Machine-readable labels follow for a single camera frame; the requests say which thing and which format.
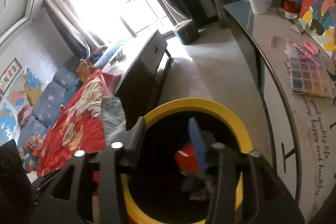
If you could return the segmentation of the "red plastic bag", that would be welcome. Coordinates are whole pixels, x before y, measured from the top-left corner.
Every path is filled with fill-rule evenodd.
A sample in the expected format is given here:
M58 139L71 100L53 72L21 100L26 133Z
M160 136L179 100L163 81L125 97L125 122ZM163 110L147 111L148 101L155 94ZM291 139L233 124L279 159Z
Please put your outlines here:
M197 173L200 171L195 150L190 141L175 153L174 159L182 171L188 173Z

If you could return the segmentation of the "yellow rimmed black trash bin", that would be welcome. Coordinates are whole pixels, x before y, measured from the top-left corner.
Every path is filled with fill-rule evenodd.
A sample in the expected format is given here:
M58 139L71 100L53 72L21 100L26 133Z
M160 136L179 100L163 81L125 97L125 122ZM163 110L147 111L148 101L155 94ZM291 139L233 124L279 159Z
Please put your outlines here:
M240 151L249 152L252 150L253 146L250 136L246 130L245 125L239 119L239 117L229 108L215 101L206 100L203 98L182 98L156 107L154 110L151 110L144 116L146 128L149 128L156 122L169 115L186 111L196 111L213 116L228 126L238 142ZM200 170L199 166L197 165L195 151L192 148L190 142L184 145L183 149L175 153L174 156L178 166L180 166L183 171L190 171L192 174L196 174L196 172ZM159 223L159 221L152 219L147 214L145 214L134 202L129 191L128 176L123 174L121 176L121 181L126 204L126 211L130 222Z

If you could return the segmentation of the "pile of clothes on sofa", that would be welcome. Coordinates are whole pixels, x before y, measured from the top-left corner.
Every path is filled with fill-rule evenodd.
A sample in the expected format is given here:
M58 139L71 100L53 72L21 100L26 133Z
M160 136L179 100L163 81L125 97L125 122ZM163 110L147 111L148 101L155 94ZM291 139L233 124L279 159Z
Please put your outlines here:
M37 171L39 154L45 138L45 135L41 136L41 134L35 132L29 137L27 143L19 149L23 169L26 173L30 173L33 170Z

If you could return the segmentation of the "red floral blanket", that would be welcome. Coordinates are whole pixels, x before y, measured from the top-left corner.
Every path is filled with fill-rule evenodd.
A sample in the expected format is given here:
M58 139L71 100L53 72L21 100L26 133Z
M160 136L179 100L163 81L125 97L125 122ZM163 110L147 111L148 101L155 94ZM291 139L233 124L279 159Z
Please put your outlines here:
M97 152L105 148L101 103L105 80L96 70L76 92L46 134L39 154L39 177L62 168L75 151Z

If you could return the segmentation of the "world map poster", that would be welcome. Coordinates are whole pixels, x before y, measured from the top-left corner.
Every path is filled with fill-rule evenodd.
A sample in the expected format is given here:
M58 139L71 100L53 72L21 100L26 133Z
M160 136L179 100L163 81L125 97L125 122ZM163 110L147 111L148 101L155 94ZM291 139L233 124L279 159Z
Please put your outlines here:
M1 126L1 134L0 134L0 142L1 145L7 143L8 141L14 139L17 141L19 136L19 127L17 121L17 114L12 109L10 105L8 105L5 101L1 102L1 116L0 116L0 126Z

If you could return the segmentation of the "china map poster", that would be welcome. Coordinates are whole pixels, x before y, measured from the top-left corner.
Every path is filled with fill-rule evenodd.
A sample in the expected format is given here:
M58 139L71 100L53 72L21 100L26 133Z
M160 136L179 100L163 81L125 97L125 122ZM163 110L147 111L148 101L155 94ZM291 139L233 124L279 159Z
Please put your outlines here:
M30 67L20 72L15 78L14 83L9 88L6 99L10 102L15 111L20 112L23 107L30 105L27 99L27 93L36 86L41 87L43 82L36 76Z

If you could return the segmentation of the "blue sofa with hearts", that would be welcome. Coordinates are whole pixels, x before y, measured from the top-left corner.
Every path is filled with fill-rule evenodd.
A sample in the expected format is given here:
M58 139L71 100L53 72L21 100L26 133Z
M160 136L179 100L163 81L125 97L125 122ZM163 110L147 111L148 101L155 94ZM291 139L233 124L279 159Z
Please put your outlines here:
M27 143L33 133L38 132L41 136L46 135L55 124L60 115L60 107L66 106L83 84L76 74L79 65L79 59L72 56L54 74L52 81L47 85L37 104L33 107L33 113L20 129L17 142L18 150Z

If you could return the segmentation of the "yellow cushion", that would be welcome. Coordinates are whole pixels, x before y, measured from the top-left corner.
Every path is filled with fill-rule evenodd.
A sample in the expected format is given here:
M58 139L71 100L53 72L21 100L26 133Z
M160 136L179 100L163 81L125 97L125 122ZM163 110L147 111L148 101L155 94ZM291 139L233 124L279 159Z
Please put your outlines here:
M27 99L31 106L35 106L42 95L41 87L38 85L27 93Z

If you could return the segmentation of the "framed calligraphy scroll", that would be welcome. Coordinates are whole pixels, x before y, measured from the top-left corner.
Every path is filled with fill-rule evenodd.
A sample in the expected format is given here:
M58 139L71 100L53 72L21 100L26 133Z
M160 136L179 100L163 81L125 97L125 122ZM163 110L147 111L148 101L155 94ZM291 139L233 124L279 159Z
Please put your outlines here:
M1 95L4 95L6 93L7 89L10 87L11 83L13 82L17 74L21 71L21 69L22 66L20 62L17 60L17 58L14 58L1 75Z

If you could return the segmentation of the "brown paper bag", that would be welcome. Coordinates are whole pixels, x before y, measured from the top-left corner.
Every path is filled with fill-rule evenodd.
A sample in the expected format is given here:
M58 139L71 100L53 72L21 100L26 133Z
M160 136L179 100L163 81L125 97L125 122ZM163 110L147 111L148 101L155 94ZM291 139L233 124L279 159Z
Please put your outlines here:
M90 76L96 71L97 68L90 62L89 59L83 60L78 68L76 69L76 74L79 80L82 83L85 83L86 80L90 78Z

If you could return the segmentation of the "colourful bead organizer box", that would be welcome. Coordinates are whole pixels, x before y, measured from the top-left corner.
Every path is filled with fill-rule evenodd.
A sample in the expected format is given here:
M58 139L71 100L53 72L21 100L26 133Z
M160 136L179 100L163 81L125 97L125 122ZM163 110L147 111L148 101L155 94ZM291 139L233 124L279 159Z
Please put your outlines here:
M287 40L285 53L292 93L322 98L333 96L331 80L319 54L312 55L291 39Z

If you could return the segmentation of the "dark coffee table with drawers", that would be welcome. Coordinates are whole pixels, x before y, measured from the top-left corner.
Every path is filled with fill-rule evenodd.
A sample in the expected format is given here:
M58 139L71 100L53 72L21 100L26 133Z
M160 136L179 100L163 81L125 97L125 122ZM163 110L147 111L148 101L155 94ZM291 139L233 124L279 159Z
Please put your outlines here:
M122 103L127 130L158 106L170 63L167 41L156 30L123 43L103 67L103 72L121 76L114 96Z

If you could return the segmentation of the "blue storage stool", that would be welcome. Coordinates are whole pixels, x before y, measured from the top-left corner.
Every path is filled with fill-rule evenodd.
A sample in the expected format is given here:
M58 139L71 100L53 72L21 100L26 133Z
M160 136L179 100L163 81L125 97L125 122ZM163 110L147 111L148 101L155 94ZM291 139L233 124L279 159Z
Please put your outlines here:
M184 20L173 28L173 33L184 46L188 46L198 40L201 35L192 19Z

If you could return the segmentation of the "colourful painting canvas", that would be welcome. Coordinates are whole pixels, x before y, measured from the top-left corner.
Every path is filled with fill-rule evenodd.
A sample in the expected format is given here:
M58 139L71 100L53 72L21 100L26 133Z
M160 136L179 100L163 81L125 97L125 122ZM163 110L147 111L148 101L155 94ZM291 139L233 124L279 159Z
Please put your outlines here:
M335 0L303 0L299 22L328 55L335 52Z

